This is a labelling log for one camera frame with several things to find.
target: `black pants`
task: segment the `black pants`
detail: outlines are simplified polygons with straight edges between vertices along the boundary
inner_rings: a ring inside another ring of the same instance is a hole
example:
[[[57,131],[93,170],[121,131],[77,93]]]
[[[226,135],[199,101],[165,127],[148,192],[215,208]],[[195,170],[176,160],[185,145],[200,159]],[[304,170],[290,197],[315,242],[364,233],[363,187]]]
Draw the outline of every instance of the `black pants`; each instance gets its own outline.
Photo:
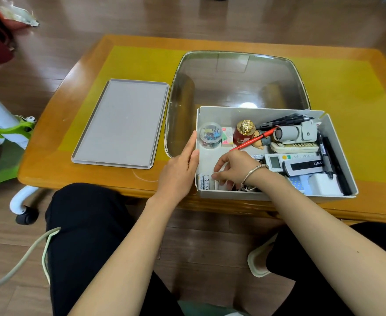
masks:
[[[47,230],[61,226],[48,248],[55,316],[70,312],[133,227],[123,201],[115,191],[84,183],[66,186],[53,196],[45,219]],[[360,223],[352,228],[386,250],[386,224]],[[288,228],[278,234],[267,266],[271,272],[296,281],[274,315],[352,315]],[[157,311],[183,315],[175,297],[153,273],[141,315]]]

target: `wooden table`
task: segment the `wooden table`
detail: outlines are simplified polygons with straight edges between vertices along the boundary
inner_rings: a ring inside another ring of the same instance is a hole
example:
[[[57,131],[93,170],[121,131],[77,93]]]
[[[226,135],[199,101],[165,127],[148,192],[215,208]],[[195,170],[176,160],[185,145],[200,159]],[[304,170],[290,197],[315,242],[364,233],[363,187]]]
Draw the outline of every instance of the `wooden table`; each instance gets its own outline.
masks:
[[[44,110],[18,179],[59,189],[74,182],[103,185],[127,196],[150,197],[169,157],[164,124],[150,170],[81,165],[71,154],[107,80],[172,83],[181,57],[192,50],[282,56],[296,65],[312,108],[333,119],[359,188],[355,199],[323,203],[338,218],[386,222],[386,58],[377,50],[106,35],[74,66]],[[209,200],[190,194],[181,207],[276,216],[270,202]]]

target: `chair wheel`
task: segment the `chair wheel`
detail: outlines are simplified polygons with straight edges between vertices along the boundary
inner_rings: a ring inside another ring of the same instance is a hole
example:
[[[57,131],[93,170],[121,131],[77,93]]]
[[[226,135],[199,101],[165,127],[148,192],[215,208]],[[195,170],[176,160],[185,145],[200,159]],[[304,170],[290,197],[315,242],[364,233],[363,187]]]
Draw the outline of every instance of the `chair wheel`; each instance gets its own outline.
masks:
[[[16,223],[20,225],[31,225],[36,222],[39,216],[38,209],[32,207],[26,207],[26,211],[23,214],[16,215]]]

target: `cable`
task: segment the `cable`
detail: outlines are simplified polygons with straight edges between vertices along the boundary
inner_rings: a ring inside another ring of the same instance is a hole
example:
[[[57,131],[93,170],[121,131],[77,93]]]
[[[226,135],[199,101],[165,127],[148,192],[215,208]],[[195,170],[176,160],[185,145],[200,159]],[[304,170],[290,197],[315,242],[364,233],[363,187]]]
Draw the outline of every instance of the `cable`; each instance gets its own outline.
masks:
[[[22,259],[17,263],[17,265],[15,267],[13,267],[13,269],[10,272],[8,272],[6,276],[4,276],[2,279],[0,279],[0,286],[5,284],[6,282],[8,282],[13,277],[13,275],[16,274],[16,272],[20,269],[20,267],[22,267],[22,265],[26,262],[26,260],[28,259],[29,255],[33,252],[35,247],[41,241],[43,241],[45,239],[45,237],[47,237],[47,236],[48,236],[47,243],[45,244],[44,252],[42,254],[42,267],[44,269],[44,273],[45,273],[45,276],[47,277],[48,283],[50,283],[50,276],[48,274],[48,269],[47,269],[46,264],[45,264],[45,256],[46,256],[46,253],[47,253],[47,249],[48,249],[48,245],[50,243],[51,237],[54,236],[55,234],[57,234],[60,231],[60,229],[61,229],[61,227],[53,228],[53,229],[49,230],[48,232],[46,232],[41,237],[39,237],[31,245],[31,247],[29,247],[29,249],[27,250],[26,254],[23,255]]]

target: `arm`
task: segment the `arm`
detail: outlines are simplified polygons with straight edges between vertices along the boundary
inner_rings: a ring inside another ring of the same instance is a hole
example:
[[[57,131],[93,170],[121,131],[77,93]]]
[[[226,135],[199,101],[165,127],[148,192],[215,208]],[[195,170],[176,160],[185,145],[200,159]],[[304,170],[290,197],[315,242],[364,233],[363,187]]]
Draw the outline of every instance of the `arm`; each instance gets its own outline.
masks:
[[[190,191],[199,164],[195,143],[196,132],[193,132],[181,155],[165,165],[157,192],[80,296],[70,316],[140,313],[165,227],[175,206]]]
[[[226,163],[224,171],[219,171]],[[212,178],[241,183],[259,165],[247,153],[221,157]],[[247,185],[264,191],[319,271],[358,316],[386,315],[386,252],[297,191],[284,177],[259,169]]]

